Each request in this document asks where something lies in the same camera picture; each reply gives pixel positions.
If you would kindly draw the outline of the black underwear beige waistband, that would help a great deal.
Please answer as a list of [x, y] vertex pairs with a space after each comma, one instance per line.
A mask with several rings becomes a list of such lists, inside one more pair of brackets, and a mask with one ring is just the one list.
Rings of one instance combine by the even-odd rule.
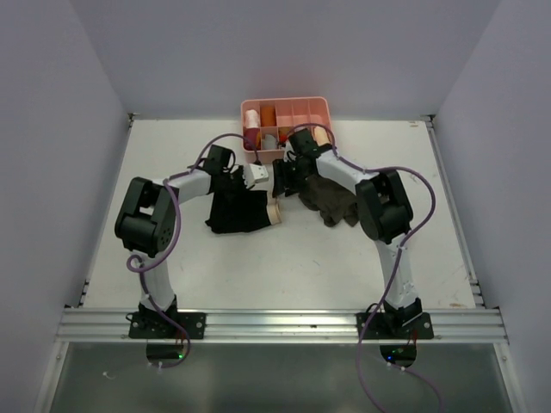
[[265, 190], [216, 192], [205, 224], [215, 234], [249, 233], [282, 222], [280, 209]]

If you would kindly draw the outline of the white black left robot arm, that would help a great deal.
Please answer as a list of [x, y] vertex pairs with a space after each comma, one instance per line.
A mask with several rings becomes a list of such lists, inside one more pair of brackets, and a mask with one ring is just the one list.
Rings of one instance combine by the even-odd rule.
[[180, 174], [157, 182], [134, 177], [128, 184], [115, 220], [115, 236], [130, 252], [127, 269], [139, 276], [140, 305], [154, 311], [148, 326], [159, 337], [173, 336], [179, 326], [178, 315], [169, 310], [176, 305], [176, 294], [167, 260], [182, 230], [181, 205], [218, 187], [243, 187], [243, 172], [232, 170], [234, 162], [232, 150], [213, 145]]

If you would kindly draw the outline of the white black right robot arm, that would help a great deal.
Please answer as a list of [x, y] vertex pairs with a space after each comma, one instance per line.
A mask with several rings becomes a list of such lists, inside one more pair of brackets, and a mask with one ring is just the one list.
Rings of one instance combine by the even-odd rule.
[[289, 131], [285, 158], [273, 162], [273, 171], [275, 197], [298, 193], [309, 178], [325, 178], [355, 196], [359, 223], [375, 242], [385, 283], [383, 311], [376, 316], [390, 336], [410, 332], [423, 308], [404, 245], [413, 210], [399, 172], [354, 166], [335, 154], [332, 144], [319, 145], [306, 128]]

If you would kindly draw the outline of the grey rolled underwear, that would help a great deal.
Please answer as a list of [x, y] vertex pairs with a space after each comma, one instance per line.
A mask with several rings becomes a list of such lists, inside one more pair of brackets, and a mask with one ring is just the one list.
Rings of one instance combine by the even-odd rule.
[[261, 148], [263, 151], [275, 151], [279, 148], [279, 140], [276, 136], [266, 133], [262, 137]]

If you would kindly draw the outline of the mustard brown rolled underwear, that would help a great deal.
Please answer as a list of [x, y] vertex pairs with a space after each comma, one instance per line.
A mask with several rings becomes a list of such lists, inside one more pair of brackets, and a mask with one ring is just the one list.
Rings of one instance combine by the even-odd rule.
[[282, 126], [278, 128], [278, 138], [281, 144], [284, 144], [288, 140], [288, 133], [290, 128]]

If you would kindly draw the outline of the maroon rolled underwear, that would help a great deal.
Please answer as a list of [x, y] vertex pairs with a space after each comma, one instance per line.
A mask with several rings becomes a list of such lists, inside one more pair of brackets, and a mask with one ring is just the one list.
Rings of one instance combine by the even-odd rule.
[[244, 131], [244, 148], [247, 151], [256, 151], [259, 147], [261, 131], [259, 128], [247, 128]]

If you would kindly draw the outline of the peach rolled underwear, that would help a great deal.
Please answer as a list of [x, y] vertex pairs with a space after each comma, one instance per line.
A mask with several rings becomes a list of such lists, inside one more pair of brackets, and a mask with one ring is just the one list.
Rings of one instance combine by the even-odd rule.
[[327, 131], [321, 126], [316, 126], [313, 129], [313, 136], [319, 146], [327, 145], [331, 142], [328, 137]]

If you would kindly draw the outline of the orange rolled underwear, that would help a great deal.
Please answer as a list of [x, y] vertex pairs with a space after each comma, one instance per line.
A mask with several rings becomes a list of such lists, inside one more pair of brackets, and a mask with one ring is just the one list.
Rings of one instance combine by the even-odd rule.
[[264, 105], [260, 107], [260, 120], [262, 127], [276, 126], [276, 107]]

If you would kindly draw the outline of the white pink rolled underwear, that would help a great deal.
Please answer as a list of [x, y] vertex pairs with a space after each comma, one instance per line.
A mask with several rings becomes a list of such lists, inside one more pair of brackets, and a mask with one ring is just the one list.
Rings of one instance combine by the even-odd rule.
[[256, 109], [248, 109], [244, 113], [245, 129], [257, 129], [261, 127], [260, 115]]

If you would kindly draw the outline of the olive green underwear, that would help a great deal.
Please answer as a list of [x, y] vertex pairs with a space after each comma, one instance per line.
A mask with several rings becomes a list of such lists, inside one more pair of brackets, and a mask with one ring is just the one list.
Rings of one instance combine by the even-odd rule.
[[306, 208], [318, 212], [327, 227], [341, 221], [354, 227], [359, 222], [356, 196], [327, 178], [310, 176], [299, 192], [299, 199]]

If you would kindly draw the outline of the pink divided storage box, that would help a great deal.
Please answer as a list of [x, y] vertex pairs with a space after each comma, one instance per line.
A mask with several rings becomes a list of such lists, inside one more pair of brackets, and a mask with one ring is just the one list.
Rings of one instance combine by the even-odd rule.
[[243, 151], [248, 162], [259, 160], [263, 164], [271, 164], [276, 159], [283, 158], [284, 144], [279, 142], [279, 148], [275, 151], [263, 151], [261, 148], [262, 137], [266, 134], [272, 134], [278, 138], [278, 128], [282, 126], [289, 127], [290, 130], [295, 126], [312, 123], [321, 124], [331, 128], [331, 115], [327, 100], [321, 96], [307, 97], [288, 97], [276, 99], [250, 99], [241, 103], [241, 127], [244, 134], [245, 121], [244, 113], [248, 109], [256, 109], [260, 115], [260, 107], [264, 105], [275, 106], [276, 126], [260, 127], [261, 138], [259, 147], [256, 151]]

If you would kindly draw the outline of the aluminium frame rail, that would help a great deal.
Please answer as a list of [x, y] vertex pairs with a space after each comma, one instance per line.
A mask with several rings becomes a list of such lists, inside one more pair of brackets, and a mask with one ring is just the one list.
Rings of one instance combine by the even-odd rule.
[[[350, 310], [182, 310], [179, 321], [193, 341], [205, 343], [355, 343], [359, 338], [384, 344], [434, 342], [506, 343], [498, 310], [434, 310], [397, 330], [382, 314], [373, 319]], [[127, 309], [66, 309], [56, 339], [61, 342], [169, 343], [175, 338]]]

